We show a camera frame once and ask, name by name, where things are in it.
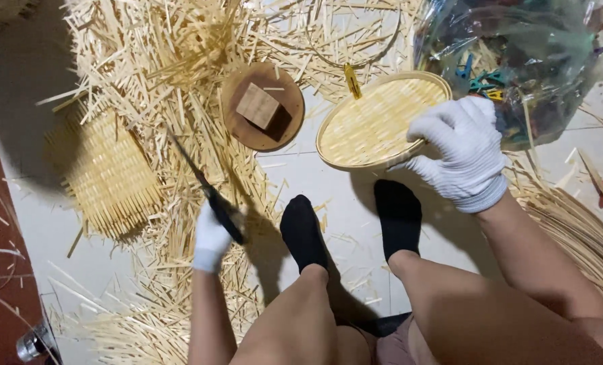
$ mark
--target plastic bag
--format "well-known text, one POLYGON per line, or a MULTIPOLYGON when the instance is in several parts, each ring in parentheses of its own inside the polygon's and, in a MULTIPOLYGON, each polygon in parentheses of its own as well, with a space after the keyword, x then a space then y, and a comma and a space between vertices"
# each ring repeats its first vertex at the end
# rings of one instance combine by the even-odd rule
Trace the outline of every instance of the plastic bag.
POLYGON ((416 69, 441 75, 456 98, 493 99, 504 149, 529 148, 529 131, 535 145, 558 139, 603 80, 603 6, 594 1, 426 1, 416 69))

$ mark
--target person's left hand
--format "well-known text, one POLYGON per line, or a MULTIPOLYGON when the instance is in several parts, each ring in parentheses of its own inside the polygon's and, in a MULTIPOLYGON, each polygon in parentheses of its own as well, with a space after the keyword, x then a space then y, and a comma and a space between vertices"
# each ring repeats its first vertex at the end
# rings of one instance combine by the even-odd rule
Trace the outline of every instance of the person's left hand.
POLYGON ((191 267, 196 270, 218 273, 220 262, 232 244, 232 237, 218 222, 209 202, 200 208, 196 221, 196 247, 191 267))

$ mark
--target scissors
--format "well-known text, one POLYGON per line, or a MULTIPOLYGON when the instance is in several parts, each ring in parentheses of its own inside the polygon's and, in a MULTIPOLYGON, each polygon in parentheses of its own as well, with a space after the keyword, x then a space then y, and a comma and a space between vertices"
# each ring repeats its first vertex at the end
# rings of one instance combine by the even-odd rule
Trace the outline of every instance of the scissors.
POLYGON ((175 135, 167 128, 168 136, 176 145, 180 154, 184 157, 184 160, 188 163, 189 167, 193 170, 193 174, 196 176, 200 185, 202 186, 202 191, 204 192, 207 200, 209 202, 209 206, 211 206, 211 210, 214 211, 214 215, 216 215, 216 219, 218 222, 227 230, 227 233, 230 234, 232 239, 236 241, 239 245, 242 245, 244 242, 243 234, 239 230, 238 227, 232 222, 232 215, 236 214, 238 210, 233 207, 223 196, 221 196, 216 188, 214 188, 207 179, 205 175, 196 167, 191 160, 191 157, 187 153, 187 151, 182 147, 182 145, 177 141, 175 135))

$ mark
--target bamboo basket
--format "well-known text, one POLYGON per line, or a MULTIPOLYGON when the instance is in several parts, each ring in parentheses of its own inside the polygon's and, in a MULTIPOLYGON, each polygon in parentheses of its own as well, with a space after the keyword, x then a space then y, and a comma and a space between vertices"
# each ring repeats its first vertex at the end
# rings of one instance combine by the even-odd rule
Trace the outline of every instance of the bamboo basket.
POLYGON ((362 98, 340 102, 315 139, 320 157, 338 170, 382 170, 403 162, 426 144, 405 139, 410 121, 451 100, 441 77, 410 71, 384 76, 362 89, 362 98))

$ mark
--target hand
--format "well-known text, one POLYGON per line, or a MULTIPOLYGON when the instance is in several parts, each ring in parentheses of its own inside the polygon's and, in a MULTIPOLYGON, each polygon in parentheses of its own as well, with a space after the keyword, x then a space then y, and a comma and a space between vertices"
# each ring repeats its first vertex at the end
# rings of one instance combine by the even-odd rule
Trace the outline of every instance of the hand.
POLYGON ((209 202, 200 208, 196 222, 196 247, 193 250, 193 269, 218 273, 220 262, 232 244, 232 237, 218 222, 209 202))
POLYGON ((437 105, 410 123, 407 139, 424 137, 443 158, 416 156, 392 169, 413 170, 464 213, 485 211, 507 189, 501 173, 506 157, 500 152, 502 136, 495 126, 490 100, 470 96, 437 105))

